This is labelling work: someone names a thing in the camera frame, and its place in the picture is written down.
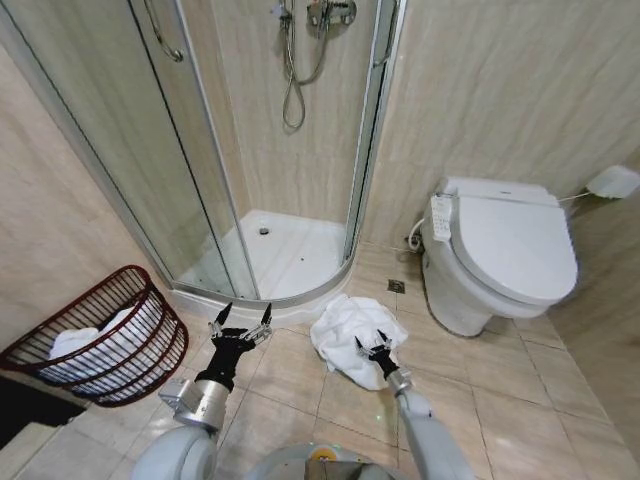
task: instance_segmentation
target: toilet control panel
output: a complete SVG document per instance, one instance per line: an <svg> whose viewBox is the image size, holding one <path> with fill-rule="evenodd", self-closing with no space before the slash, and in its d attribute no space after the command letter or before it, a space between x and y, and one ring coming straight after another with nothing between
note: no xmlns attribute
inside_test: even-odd
<svg viewBox="0 0 640 480"><path fill-rule="evenodd" d="M431 225L433 227L433 238L439 242L448 242L451 238L451 212L453 202L449 197L433 195L431 197Z"/></svg>

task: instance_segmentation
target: shower hose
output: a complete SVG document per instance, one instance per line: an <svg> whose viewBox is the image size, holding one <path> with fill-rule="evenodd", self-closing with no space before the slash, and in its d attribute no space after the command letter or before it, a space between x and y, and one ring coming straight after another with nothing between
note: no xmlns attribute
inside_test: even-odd
<svg viewBox="0 0 640 480"><path fill-rule="evenodd" d="M283 1L282 5L286 8L286 0ZM287 89L284 94L284 102L282 104L282 120L284 124L290 128L292 131L297 131L302 124L304 123L304 119L306 117L307 111L304 103L304 95L302 94L301 87L303 85L308 85L313 83L318 75L322 71L322 64L324 63L324 56L327 50L327 39L329 32L329 20L325 20L321 23L319 29L321 30L321 38L320 38L320 55L318 58L318 63L316 63L315 68L311 75L304 80L300 80L298 78L298 74L296 72L295 60L296 60L296 21L295 21L295 11L296 11L296 0L291 0L290 10L291 15L282 22L282 36L284 42L284 69L285 74L287 76ZM298 97L298 101L300 103L300 118L297 121L293 121L289 115L289 104L291 102L291 94L295 92L296 97Z"/></svg>

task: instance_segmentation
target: toilet lid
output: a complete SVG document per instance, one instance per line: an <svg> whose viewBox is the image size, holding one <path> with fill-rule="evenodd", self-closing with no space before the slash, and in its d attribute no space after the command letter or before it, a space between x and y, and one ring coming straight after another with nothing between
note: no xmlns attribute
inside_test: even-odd
<svg viewBox="0 0 640 480"><path fill-rule="evenodd" d="M461 197L452 220L457 257L497 292L551 305L575 286L578 268L560 207Z"/></svg>

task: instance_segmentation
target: floor drain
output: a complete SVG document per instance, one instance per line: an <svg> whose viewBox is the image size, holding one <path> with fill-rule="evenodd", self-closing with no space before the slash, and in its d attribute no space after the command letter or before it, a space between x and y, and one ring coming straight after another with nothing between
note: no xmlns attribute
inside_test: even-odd
<svg viewBox="0 0 640 480"><path fill-rule="evenodd" d="M390 292L404 293L404 282L389 279L389 286L387 287L387 290Z"/></svg>

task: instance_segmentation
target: tiled floor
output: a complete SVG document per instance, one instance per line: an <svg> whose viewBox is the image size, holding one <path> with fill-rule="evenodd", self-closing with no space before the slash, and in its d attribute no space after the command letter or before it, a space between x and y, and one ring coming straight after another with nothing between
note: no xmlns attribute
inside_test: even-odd
<svg viewBox="0 0 640 480"><path fill-rule="evenodd" d="M387 279L406 293L386 291ZM349 295L377 298L410 332L398 355L480 479L638 479L637 465L551 323L495 319L475 339L431 318L419 258L359 246ZM208 319L182 314L192 345L179 372L193 377L212 347ZM260 458L300 442L340 444L418 478L388 391L369 392L328 373L308 326L275 332L242 358L227 404L216 479L239 478ZM157 397L91 408L62 429L21 479L125 479L136 458L174 425Z"/></svg>

